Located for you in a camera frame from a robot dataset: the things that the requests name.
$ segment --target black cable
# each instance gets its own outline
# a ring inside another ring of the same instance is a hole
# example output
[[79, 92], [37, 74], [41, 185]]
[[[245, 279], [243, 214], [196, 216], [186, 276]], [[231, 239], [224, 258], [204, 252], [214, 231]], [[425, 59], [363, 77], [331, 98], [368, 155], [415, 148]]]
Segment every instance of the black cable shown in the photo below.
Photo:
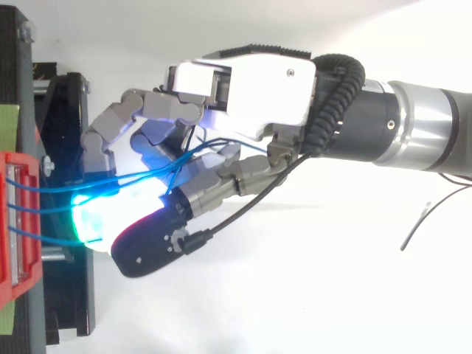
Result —
[[452, 184], [457, 184], [458, 186], [472, 186], [472, 184], [469, 184], [469, 183], [462, 183], [462, 182], [458, 182], [458, 181], [455, 181], [453, 179], [450, 179], [449, 177], [447, 177], [444, 173], [438, 173], [438, 175], [440, 175], [441, 177], [443, 177], [446, 181], [448, 182], [451, 182]]
[[405, 248], [408, 246], [409, 242], [412, 240], [413, 238], [413, 235], [415, 234], [415, 232], [418, 230], [418, 228], [420, 227], [420, 225], [423, 223], [424, 220], [426, 220], [426, 218], [439, 206], [441, 205], [442, 203], [444, 203], [445, 201], [447, 201], [450, 197], [452, 197], [453, 195], [457, 194], [458, 192], [462, 192], [463, 190], [466, 190], [467, 188], [471, 188], [472, 187], [472, 184], [465, 184], [465, 183], [461, 183], [461, 182], [457, 182], [457, 181], [454, 181], [452, 179], [450, 179], [449, 177], [445, 176], [444, 174], [442, 173], [439, 173], [439, 175], [441, 177], [443, 177], [446, 181], [449, 181], [453, 184], [458, 184], [459, 186], [464, 186], [462, 188], [459, 188], [458, 190], [455, 190], [453, 191], [452, 193], [450, 193], [449, 195], [447, 195], [446, 197], [444, 197], [443, 199], [441, 199], [440, 201], [438, 201], [432, 208], [430, 208], [430, 210], [428, 210], [424, 215], [421, 216], [420, 219], [418, 219], [418, 221], [416, 222], [416, 224], [413, 226], [413, 229], [410, 231], [410, 233], [408, 234], [408, 236], [406, 237], [406, 239], [404, 240], [404, 242], [402, 243], [401, 247], [400, 247], [400, 250], [401, 251], [405, 251]]
[[364, 84], [364, 67], [347, 55], [328, 54], [314, 58], [316, 70], [321, 72], [340, 71], [344, 74], [338, 86], [322, 103], [321, 108], [310, 108], [302, 152], [319, 156], [323, 153], [344, 113], [357, 97]]
[[261, 193], [256, 195], [250, 202], [248, 202], [245, 206], [243, 206], [241, 209], [239, 209], [236, 213], [231, 215], [229, 218], [226, 220], [222, 221], [219, 223], [217, 226], [215, 226], [213, 229], [211, 229], [209, 232], [214, 235], [215, 233], [221, 231], [225, 227], [227, 227], [229, 224], [233, 223], [236, 221], [238, 218], [246, 214], [250, 209], [252, 209], [256, 204], [258, 204], [261, 200], [263, 200], [267, 194], [269, 194], [275, 187], [277, 187], [280, 182], [284, 180], [285, 177], [288, 176], [290, 172], [295, 170], [298, 166], [300, 166], [304, 161], [308, 160], [311, 157], [309, 153], [306, 153], [299, 159], [297, 159], [295, 162], [292, 164], [288, 165], [286, 169], [284, 169]]

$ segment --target red plastic part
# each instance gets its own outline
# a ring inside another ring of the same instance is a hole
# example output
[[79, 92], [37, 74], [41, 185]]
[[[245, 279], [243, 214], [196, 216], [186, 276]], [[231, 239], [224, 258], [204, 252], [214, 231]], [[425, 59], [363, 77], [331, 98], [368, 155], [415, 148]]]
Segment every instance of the red plastic part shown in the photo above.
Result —
[[[29, 237], [21, 239], [23, 272], [17, 285], [12, 285], [10, 262], [10, 238], [8, 232], [7, 209], [7, 165], [19, 167], [19, 182], [25, 186], [39, 186], [39, 164], [36, 159], [23, 153], [0, 152], [0, 308], [16, 299], [36, 284], [43, 276], [41, 262], [41, 242]], [[39, 193], [21, 190], [22, 207], [39, 209]], [[39, 214], [17, 212], [21, 219], [21, 228], [33, 234], [40, 234]]]

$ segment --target blue wire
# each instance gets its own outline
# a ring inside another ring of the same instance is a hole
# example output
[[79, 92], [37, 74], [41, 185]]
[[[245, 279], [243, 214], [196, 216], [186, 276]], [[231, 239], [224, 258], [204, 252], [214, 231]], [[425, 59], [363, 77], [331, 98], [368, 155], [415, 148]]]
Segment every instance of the blue wire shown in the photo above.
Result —
[[[189, 135], [189, 138], [187, 140], [187, 144], [185, 145], [185, 150], [184, 150], [185, 153], [188, 152], [188, 150], [189, 150], [190, 142], [192, 140], [192, 137], [193, 137], [194, 133], [195, 133], [195, 126], [193, 126], [192, 130], [190, 131], [190, 135]], [[177, 175], [180, 173], [180, 171], [182, 171], [183, 166], [184, 166], [184, 164], [181, 164], [178, 167], [178, 169], [174, 172], [172, 178], [170, 179], [169, 185], [167, 186], [167, 190], [165, 192], [165, 195], [169, 195], [170, 191], [172, 190], [172, 188], [174, 186], [174, 183], [176, 182]]]
[[244, 145], [246, 147], [255, 149], [257, 151], [260, 151], [260, 152], [264, 152], [264, 153], [266, 152], [265, 150], [263, 150], [259, 147], [247, 144], [245, 142], [241, 142], [241, 141], [236, 140], [236, 139], [217, 138], [217, 139], [212, 139], [212, 140], [209, 140], [208, 142], [202, 143], [198, 147], [195, 147], [194, 149], [189, 150], [187, 153], [184, 153], [182, 156], [180, 156], [174, 162], [171, 162], [167, 166], [161, 167], [161, 168], [158, 168], [158, 169], [155, 169], [155, 170], [149, 170], [149, 171], [143, 171], [143, 172], [137, 172], [137, 173], [129, 173], [127, 175], [107, 178], [107, 179], [103, 179], [101, 181], [94, 181], [94, 182], [89, 182], [89, 183], [85, 183], [85, 184], [78, 184], [78, 185], [75, 185], [75, 186], [55, 187], [55, 188], [36, 188], [36, 187], [24, 186], [23, 184], [20, 184], [20, 183], [18, 183], [16, 181], [13, 181], [11, 179], [7, 179], [7, 182], [9, 184], [17, 187], [17, 188], [21, 188], [23, 190], [29, 190], [30, 192], [47, 192], [47, 193], [72, 192], [72, 191], [75, 191], [75, 190], [82, 190], [82, 189], [86, 189], [86, 188], [100, 186], [102, 184], [107, 184], [107, 183], [114, 182], [114, 181], [119, 181], [120, 179], [123, 179], [123, 178], [132, 178], [132, 177], [139, 177], [139, 176], [158, 176], [159, 174], [166, 174], [166, 173], [172, 172], [174, 170], [174, 167], [179, 167], [181, 164], [186, 163], [192, 157], [192, 155], [194, 153], [197, 153], [198, 151], [201, 151], [205, 148], [225, 145], [228, 142], [235, 142], [235, 143]]
[[[26, 237], [30, 237], [30, 238], [34, 238], [35, 240], [40, 240], [40, 241], [47, 242], [47, 243], [53, 243], [53, 244], [59, 245], [59, 246], [66, 246], [66, 247], [72, 246], [72, 247], [74, 247], [74, 246], [84, 246], [85, 245], [85, 243], [81, 242], [81, 241], [61, 240], [61, 239], [58, 239], [58, 238], [36, 235], [36, 234], [32, 234], [31, 232], [16, 229], [16, 228], [11, 227], [11, 226], [8, 226], [8, 229], [10, 231], [16, 232], [17, 234], [20, 234], [20, 235], [23, 235], [23, 236], [26, 236]], [[96, 238], [94, 240], [87, 241], [86, 243], [92, 243], [92, 242], [97, 242], [97, 241], [101, 241], [101, 240], [102, 240], [102, 238]]]
[[107, 184], [110, 182], [115, 182], [119, 181], [120, 179], [123, 178], [132, 178], [132, 177], [138, 177], [138, 176], [147, 176], [147, 175], [152, 175], [154, 173], [168, 173], [172, 172], [174, 167], [179, 166], [181, 163], [187, 162], [187, 160], [196, 152], [203, 150], [204, 148], [207, 148], [207, 145], [210, 145], [213, 142], [205, 142], [198, 147], [188, 151], [188, 153], [183, 154], [180, 156], [178, 159], [175, 161], [171, 162], [165, 167], [157, 168], [155, 170], [149, 170], [149, 171], [142, 171], [142, 172], [135, 172], [135, 173], [129, 173], [127, 175], [122, 175], [122, 176], [116, 176], [116, 177], [111, 177], [107, 179], [103, 179], [100, 181], [93, 181], [89, 183], [84, 183], [84, 184], [78, 184], [76, 186], [67, 186], [67, 187], [56, 187], [56, 188], [35, 188], [35, 187], [29, 187], [29, 186], [24, 186], [23, 184], [20, 184], [16, 181], [13, 181], [11, 179], [7, 179], [7, 182], [17, 188], [21, 188], [23, 190], [29, 190], [30, 192], [47, 192], [47, 193], [61, 193], [61, 192], [71, 192], [75, 190], [82, 190], [86, 188], [91, 188], [91, 187], [96, 187], [100, 186], [101, 184]]
[[[221, 146], [221, 145], [225, 145], [226, 143], [212, 143], [210, 145], [208, 145], [209, 147], [213, 147], [213, 146]], [[183, 166], [183, 164], [185, 164], [187, 162], [187, 160], [184, 160], [178, 167], [177, 169], [181, 168]], [[99, 197], [102, 197], [104, 195], [108, 195], [110, 193], [113, 193], [113, 192], [116, 192], [118, 190], [121, 190], [122, 188], [126, 188], [126, 187], [129, 187], [133, 184], [136, 184], [136, 183], [139, 183], [140, 181], [144, 181], [145, 179], [147, 178], [151, 178], [151, 177], [156, 177], [156, 176], [161, 176], [162, 173], [152, 173], [150, 175], [147, 175], [147, 176], [143, 176], [141, 178], [137, 178], [133, 181], [129, 181], [125, 184], [121, 184], [119, 186], [115, 186], [113, 188], [110, 188], [109, 190], [106, 190], [98, 195], [94, 195], [93, 197], [90, 197], [89, 199], [86, 199], [84, 201], [81, 201], [80, 203], [77, 203], [77, 204], [70, 204], [70, 205], [66, 205], [66, 206], [59, 206], [57, 208], [50, 208], [50, 209], [30, 209], [30, 208], [25, 208], [25, 207], [22, 207], [22, 206], [18, 206], [18, 205], [15, 205], [15, 204], [8, 204], [8, 207], [11, 208], [11, 209], [14, 209], [14, 210], [18, 210], [20, 212], [31, 212], [31, 213], [34, 213], [34, 214], [52, 214], [52, 213], [56, 213], [56, 212], [66, 212], [66, 211], [69, 211], [71, 209], [74, 209], [74, 207], [79, 207], [79, 206], [82, 206], [84, 204], [87, 204], [88, 202], [90, 201], [93, 201], [94, 199], [96, 198], [99, 198]]]

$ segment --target metal cylinder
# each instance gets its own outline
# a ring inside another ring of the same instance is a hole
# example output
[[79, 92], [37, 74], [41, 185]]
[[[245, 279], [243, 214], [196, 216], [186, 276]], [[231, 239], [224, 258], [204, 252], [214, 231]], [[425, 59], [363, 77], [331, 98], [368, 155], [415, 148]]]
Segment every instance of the metal cylinder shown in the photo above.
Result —
[[62, 247], [47, 246], [43, 247], [41, 250], [41, 259], [43, 262], [66, 260], [66, 255], [64, 254]]
[[438, 88], [398, 81], [389, 84], [400, 106], [400, 126], [391, 145], [374, 164], [430, 170], [447, 152], [453, 127], [451, 104]]

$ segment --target coiled black cable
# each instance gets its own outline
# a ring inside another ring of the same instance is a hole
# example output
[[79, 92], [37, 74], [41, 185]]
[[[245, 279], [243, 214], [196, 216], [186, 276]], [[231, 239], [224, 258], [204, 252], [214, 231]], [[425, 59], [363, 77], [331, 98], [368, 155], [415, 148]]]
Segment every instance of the coiled black cable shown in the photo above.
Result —
[[361, 90], [366, 75], [362, 64], [347, 55], [322, 55], [314, 58], [313, 62], [318, 71], [344, 73], [338, 87], [329, 94], [322, 107], [312, 107], [309, 113], [312, 117], [308, 117], [302, 152], [317, 157], [328, 147], [336, 126]]

